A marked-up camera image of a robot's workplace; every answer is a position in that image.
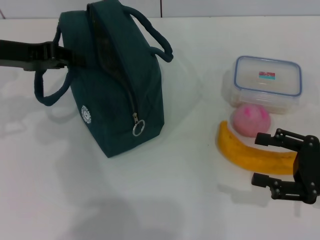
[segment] pink stress ball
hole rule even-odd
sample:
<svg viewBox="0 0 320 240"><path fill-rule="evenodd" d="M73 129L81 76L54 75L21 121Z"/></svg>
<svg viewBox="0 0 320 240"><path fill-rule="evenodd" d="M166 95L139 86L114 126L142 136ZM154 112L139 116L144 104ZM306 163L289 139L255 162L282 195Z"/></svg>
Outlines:
<svg viewBox="0 0 320 240"><path fill-rule="evenodd" d="M235 110L233 115L233 128L245 137L255 138L257 133L266 133L270 125L270 115L260 105L241 105Z"/></svg>

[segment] yellow banana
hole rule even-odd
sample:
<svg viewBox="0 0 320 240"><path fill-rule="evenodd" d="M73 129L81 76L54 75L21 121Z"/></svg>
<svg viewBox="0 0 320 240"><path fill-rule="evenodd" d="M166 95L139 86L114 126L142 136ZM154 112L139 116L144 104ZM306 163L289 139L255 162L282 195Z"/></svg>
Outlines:
<svg viewBox="0 0 320 240"><path fill-rule="evenodd" d="M291 175L296 152L274 152L243 144L229 129L228 122L219 127L217 145L220 152L232 163L253 172Z"/></svg>

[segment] black strap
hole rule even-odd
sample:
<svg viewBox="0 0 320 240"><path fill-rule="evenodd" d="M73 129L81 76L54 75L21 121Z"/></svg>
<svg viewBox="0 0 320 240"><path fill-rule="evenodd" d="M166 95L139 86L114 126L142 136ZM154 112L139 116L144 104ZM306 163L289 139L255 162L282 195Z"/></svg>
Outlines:
<svg viewBox="0 0 320 240"><path fill-rule="evenodd" d="M53 43L56 45L59 45L59 40L61 37L61 30L60 27L58 26L56 29L56 34L54 36L53 39ZM44 79L43 79L43 75L45 74L47 70L37 70L35 72L35 76L34 76L34 94L36 99L46 105L46 106L52 106L53 104L55 104L61 97L63 94L66 93L66 91L68 90L68 88L70 87L71 84L71 78L70 77L66 77L65 81L62 85L62 87L55 93L53 93L50 96L44 96Z"/></svg>
<svg viewBox="0 0 320 240"><path fill-rule="evenodd" d="M174 58L172 54L172 48L170 46L170 43L162 36L157 30L154 29L151 22L138 10L128 7L128 6L122 6L123 11L127 14L130 14L134 16L138 21L144 26L145 30L147 30L150 35L163 47L164 52L156 47L151 47L151 53L157 54L160 58L162 58L167 63L170 63L172 59Z"/></svg>

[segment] lunch bag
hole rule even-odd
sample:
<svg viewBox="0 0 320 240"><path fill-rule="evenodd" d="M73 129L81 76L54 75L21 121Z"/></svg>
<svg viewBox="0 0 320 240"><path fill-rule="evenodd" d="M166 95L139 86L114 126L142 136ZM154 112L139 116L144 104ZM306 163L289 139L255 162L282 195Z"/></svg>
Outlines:
<svg viewBox="0 0 320 240"><path fill-rule="evenodd" d="M163 47L149 46L132 16ZM68 65L65 82L44 96L43 75L35 72L34 92L46 106L53 105L71 87L78 111L107 157L158 136L164 125L162 77L156 55L173 59L168 41L139 11L118 0L87 5L86 11L61 14L53 40L79 56L85 67Z"/></svg>

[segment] zipper pull ring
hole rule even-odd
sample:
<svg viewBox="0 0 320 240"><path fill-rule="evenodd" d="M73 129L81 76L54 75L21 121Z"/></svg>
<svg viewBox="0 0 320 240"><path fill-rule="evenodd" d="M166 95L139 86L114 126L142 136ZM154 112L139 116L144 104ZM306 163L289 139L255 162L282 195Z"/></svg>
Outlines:
<svg viewBox="0 0 320 240"><path fill-rule="evenodd" d="M132 116L134 119L134 127L132 129L132 134L133 134L133 136L138 137L144 131L146 123L145 123L145 120L138 119L138 114L136 112ZM142 128L139 133L136 133L136 128L139 124L142 124Z"/></svg>

